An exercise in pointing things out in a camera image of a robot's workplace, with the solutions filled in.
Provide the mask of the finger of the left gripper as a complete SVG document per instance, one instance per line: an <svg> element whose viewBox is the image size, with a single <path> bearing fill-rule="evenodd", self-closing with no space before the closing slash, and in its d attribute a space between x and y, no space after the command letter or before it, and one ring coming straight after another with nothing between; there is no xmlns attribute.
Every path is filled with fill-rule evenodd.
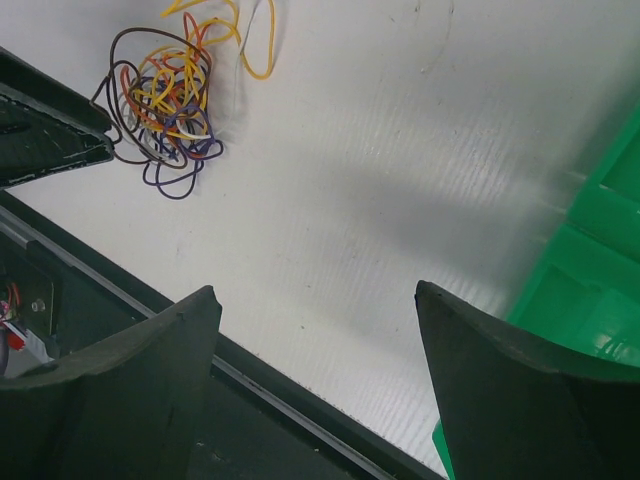
<svg viewBox="0 0 640 480"><path fill-rule="evenodd" d="M1 50L1 186L114 158L111 122L89 99Z"/></svg>

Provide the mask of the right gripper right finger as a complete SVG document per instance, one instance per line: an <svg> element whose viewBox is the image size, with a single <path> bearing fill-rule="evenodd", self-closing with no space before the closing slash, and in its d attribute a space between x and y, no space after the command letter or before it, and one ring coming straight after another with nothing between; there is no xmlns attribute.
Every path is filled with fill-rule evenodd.
<svg viewBox="0 0 640 480"><path fill-rule="evenodd" d="M457 479L636 479L639 370L421 280L419 328Z"/></svg>

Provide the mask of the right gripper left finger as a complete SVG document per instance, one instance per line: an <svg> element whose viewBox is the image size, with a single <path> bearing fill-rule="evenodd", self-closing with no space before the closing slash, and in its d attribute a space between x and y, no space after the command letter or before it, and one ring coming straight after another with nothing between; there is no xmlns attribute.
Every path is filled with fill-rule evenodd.
<svg viewBox="0 0 640 480"><path fill-rule="evenodd" d="M183 479L222 307L204 286L1 382L4 479Z"/></svg>

